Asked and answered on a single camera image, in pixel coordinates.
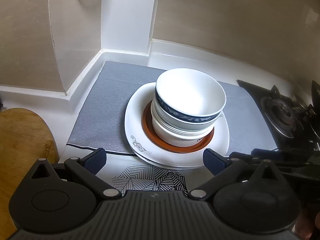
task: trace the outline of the beige wall tile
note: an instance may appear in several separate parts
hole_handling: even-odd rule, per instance
[[[65,91],[101,48],[101,0],[49,0],[58,68]]]
[[[158,0],[153,38],[221,53],[310,92],[320,82],[320,0]]]
[[[0,85],[64,91],[48,0],[0,0]]]

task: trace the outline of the silver screw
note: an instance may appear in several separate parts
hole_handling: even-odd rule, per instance
[[[103,191],[103,194],[107,197],[115,197],[119,194],[119,191],[114,188],[108,188]]]
[[[196,198],[203,198],[207,193],[202,189],[194,189],[190,192],[190,195]]]

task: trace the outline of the brown plate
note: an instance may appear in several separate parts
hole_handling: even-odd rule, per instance
[[[212,131],[203,137],[203,139],[198,142],[197,144],[189,147],[177,147],[173,146],[171,144],[166,143],[165,141],[161,140],[160,137],[157,135],[156,131],[153,129],[152,126],[152,115],[151,115],[151,102],[147,104],[146,108],[143,111],[142,114],[142,128],[148,138],[159,147],[176,153],[191,153],[201,150],[202,148],[206,147],[212,140],[213,134],[214,134],[214,128]]]

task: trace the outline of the blue gripper pad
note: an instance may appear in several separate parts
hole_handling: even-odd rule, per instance
[[[107,153],[105,149],[98,148],[92,153],[88,154],[86,157],[82,158],[79,161],[79,164],[82,165],[86,170],[90,171],[94,175],[101,170],[101,168],[107,162]]]
[[[231,161],[222,157],[220,154],[216,153],[212,149],[205,149],[202,158],[204,166],[206,166],[206,168],[214,176],[223,171],[232,163]]]

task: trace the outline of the wall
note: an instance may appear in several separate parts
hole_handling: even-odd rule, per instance
[[[101,48],[101,0],[0,4],[0,85],[65,92]]]
[[[101,47],[146,54],[155,0],[102,0]]]
[[[158,0],[153,38],[220,53],[305,90],[320,82],[320,0]]]
[[[48,0],[0,0],[0,85],[64,91]]]
[[[58,69],[67,91],[101,49],[101,0],[49,0],[49,11]]]

